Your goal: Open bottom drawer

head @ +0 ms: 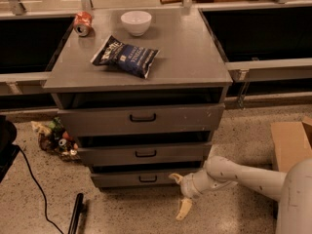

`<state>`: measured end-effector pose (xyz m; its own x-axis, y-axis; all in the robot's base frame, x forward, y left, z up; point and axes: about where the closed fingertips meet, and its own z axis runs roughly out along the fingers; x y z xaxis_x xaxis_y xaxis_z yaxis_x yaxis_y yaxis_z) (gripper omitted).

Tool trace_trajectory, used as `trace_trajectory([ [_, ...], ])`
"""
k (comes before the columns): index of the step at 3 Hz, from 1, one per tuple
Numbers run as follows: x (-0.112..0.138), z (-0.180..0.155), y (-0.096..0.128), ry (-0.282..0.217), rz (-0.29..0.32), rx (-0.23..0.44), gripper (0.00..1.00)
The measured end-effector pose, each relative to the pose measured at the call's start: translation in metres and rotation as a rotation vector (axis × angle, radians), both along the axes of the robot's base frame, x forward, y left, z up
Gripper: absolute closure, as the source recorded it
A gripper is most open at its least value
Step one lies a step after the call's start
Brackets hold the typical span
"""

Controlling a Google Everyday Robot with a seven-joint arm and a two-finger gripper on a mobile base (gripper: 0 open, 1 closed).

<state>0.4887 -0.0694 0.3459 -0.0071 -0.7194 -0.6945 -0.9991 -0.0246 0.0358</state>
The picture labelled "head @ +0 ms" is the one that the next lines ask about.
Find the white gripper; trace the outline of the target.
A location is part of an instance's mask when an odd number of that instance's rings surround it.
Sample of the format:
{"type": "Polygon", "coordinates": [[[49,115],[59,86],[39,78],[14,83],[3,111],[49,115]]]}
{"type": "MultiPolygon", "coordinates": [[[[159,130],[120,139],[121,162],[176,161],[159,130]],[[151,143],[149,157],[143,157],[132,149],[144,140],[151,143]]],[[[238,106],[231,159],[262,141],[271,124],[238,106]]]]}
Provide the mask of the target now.
{"type": "Polygon", "coordinates": [[[185,176],[173,173],[169,175],[169,178],[173,179],[176,184],[180,185],[181,193],[186,197],[180,201],[179,211],[175,218],[176,220],[184,220],[186,218],[193,205],[191,199],[197,199],[208,191],[223,190],[236,185],[235,181],[216,180],[204,170],[185,176]]]}

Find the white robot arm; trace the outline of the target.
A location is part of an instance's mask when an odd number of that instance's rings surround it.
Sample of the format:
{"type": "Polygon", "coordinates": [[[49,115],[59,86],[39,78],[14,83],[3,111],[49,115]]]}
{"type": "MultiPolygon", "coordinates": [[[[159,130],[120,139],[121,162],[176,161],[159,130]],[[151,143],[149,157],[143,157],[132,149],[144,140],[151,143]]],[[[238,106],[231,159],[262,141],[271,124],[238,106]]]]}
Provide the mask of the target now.
{"type": "Polygon", "coordinates": [[[208,158],[201,170],[169,175],[183,195],[176,220],[183,220],[193,201],[206,191],[243,185],[278,203],[275,234],[312,234],[312,159],[276,172],[236,164],[221,156],[208,158]]]}

